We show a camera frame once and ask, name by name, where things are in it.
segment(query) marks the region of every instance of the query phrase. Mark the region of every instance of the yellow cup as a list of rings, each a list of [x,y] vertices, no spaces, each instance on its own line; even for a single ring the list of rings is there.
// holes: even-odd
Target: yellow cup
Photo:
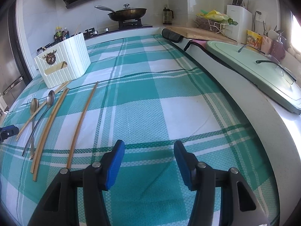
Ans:
[[[256,49],[261,48],[262,36],[253,31],[247,30],[246,43]]]

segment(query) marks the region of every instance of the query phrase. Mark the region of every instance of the refrigerator handle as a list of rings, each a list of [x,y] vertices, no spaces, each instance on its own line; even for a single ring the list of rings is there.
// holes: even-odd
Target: refrigerator handle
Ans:
[[[16,86],[21,81],[23,81],[23,76],[19,76],[16,80],[14,80],[14,82],[11,85],[9,85],[7,89],[3,91],[2,95],[4,96],[5,94],[7,94],[14,86]]]

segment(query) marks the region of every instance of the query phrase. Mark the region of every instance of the plaid tablecloth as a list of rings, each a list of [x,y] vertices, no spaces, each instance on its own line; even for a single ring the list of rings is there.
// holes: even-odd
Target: plaid tablecloth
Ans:
[[[129,37],[88,47],[91,65],[72,81],[49,133],[37,182],[29,152],[21,153],[31,132],[0,144],[1,203],[20,224],[28,221],[46,188],[66,166],[81,112],[96,81],[76,143],[72,170],[87,167],[110,151],[117,139],[126,144],[115,185],[104,192],[113,226],[187,225],[195,192],[184,185],[173,155],[183,141],[188,152],[215,169],[237,167],[271,222],[279,216],[278,192],[264,148],[236,103],[184,52],[161,35]],[[48,94],[36,77],[19,96],[2,126],[21,128],[33,97]],[[35,134],[36,144],[51,111]],[[82,190],[79,220],[84,224]],[[220,208],[216,190],[215,212]]]

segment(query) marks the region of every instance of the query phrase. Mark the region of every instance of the refrigerator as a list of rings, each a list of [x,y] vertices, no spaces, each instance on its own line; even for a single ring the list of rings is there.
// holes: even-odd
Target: refrigerator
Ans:
[[[0,98],[5,111],[31,80],[17,37],[14,3],[0,17]]]

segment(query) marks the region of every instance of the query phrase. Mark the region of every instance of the gas stove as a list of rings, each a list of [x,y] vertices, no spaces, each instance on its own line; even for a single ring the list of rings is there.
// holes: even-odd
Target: gas stove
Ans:
[[[85,30],[84,38],[85,40],[97,37],[99,35],[104,35],[108,33],[113,33],[117,31],[123,31],[123,30],[131,30],[131,29],[138,29],[138,28],[150,28],[152,25],[148,24],[142,24],[141,19],[131,20],[131,21],[119,21],[119,25],[116,27],[112,26],[110,29],[105,28],[103,32],[97,32],[95,33],[95,28],[91,28],[88,30]]]

